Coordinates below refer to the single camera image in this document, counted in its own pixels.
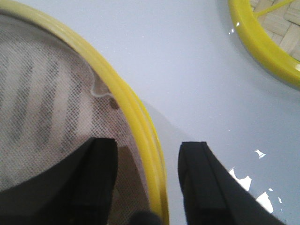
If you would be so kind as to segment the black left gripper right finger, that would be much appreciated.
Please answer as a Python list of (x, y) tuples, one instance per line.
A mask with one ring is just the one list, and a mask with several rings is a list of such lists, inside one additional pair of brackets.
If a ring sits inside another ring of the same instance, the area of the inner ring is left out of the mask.
[(189, 225), (280, 225), (223, 167), (206, 142), (183, 142), (178, 177)]

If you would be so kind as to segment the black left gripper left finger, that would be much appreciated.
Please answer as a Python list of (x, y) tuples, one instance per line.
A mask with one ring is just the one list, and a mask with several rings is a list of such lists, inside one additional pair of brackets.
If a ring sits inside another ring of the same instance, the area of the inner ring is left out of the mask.
[(136, 147), (87, 139), (63, 158), (57, 145), (0, 144), (3, 225), (158, 225)]

